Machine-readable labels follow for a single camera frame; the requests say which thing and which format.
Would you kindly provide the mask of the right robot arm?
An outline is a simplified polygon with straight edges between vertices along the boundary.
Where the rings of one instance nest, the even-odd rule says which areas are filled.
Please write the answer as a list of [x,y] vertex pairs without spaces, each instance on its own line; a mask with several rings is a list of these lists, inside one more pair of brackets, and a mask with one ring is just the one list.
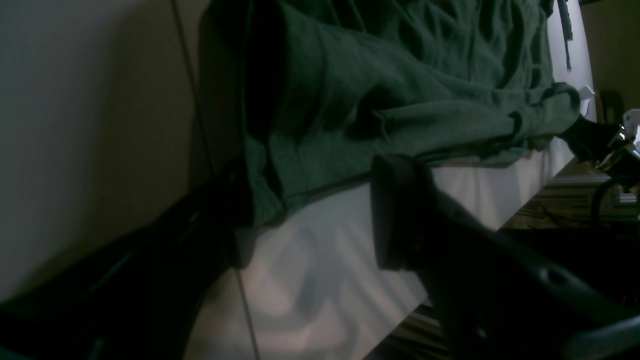
[[587,120],[582,115],[558,138],[566,143],[581,163],[608,176],[590,201],[590,225],[601,226],[601,204],[606,192],[620,186],[639,196],[640,155],[634,144],[637,128],[632,124],[606,124]]

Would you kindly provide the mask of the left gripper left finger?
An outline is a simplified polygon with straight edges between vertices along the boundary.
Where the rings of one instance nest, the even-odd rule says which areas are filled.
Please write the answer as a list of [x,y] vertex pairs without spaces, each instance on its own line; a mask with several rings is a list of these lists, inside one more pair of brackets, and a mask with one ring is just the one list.
[[246,163],[160,217],[1,303],[3,360],[181,360],[210,287],[247,264]]

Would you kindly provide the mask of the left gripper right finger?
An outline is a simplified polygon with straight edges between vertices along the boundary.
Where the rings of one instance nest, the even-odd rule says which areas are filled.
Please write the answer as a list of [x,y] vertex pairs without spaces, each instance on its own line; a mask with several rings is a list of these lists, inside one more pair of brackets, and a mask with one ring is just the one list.
[[418,275],[455,360],[637,360],[639,237],[628,227],[494,231],[429,168],[377,155],[375,258]]

